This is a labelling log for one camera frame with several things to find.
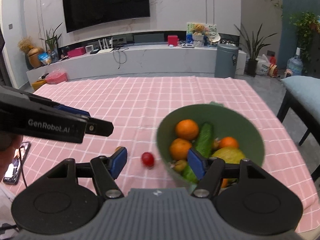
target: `human hand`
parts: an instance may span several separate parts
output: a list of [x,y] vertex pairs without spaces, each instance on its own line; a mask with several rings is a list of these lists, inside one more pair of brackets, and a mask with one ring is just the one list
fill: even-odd
[[2,181],[4,174],[6,173],[8,166],[12,163],[14,153],[21,145],[23,136],[15,135],[12,139],[12,143],[4,151],[0,151],[0,181]]

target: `trash can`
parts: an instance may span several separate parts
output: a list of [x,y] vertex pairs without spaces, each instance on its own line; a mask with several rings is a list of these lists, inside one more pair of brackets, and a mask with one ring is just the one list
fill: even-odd
[[214,73],[214,77],[235,77],[236,65],[238,60],[238,50],[238,47],[232,45],[217,45],[216,70]]

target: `television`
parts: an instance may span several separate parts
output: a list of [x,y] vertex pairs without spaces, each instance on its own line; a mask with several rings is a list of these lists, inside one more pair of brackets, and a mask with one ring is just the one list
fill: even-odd
[[63,0],[67,33],[124,19],[150,17],[149,0]]

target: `cucumber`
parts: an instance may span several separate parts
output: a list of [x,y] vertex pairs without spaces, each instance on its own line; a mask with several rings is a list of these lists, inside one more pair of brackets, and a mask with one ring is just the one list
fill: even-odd
[[[213,140],[213,126],[210,123],[205,123],[195,143],[195,149],[205,158],[209,158],[211,154],[211,144]],[[198,179],[191,167],[188,165],[182,172],[182,176],[192,182],[198,183]]]
[[213,126],[210,123],[204,123],[196,140],[195,149],[205,158],[211,154],[211,144],[213,141]]

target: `pink checkered tablecloth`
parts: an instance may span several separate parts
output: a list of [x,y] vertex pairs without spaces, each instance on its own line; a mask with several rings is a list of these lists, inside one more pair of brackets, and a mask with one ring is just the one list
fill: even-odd
[[[231,78],[154,77],[110,78],[44,85],[37,95],[62,104],[89,111],[91,116],[113,122],[108,137],[86,135],[82,144],[56,142],[38,138],[24,164],[28,184],[65,158],[88,162],[99,155],[110,156],[117,146],[128,149],[128,162],[116,180],[127,194],[130,188],[174,187],[156,148],[156,130],[171,111],[186,105],[216,101],[248,118],[261,133],[266,157],[263,168],[295,192],[304,213],[297,232],[312,230],[320,224],[320,205],[310,173],[294,142],[268,106],[246,81]],[[150,151],[156,165],[148,170],[140,156]],[[91,180],[79,183],[94,191]],[[17,194],[24,189],[8,186]]]

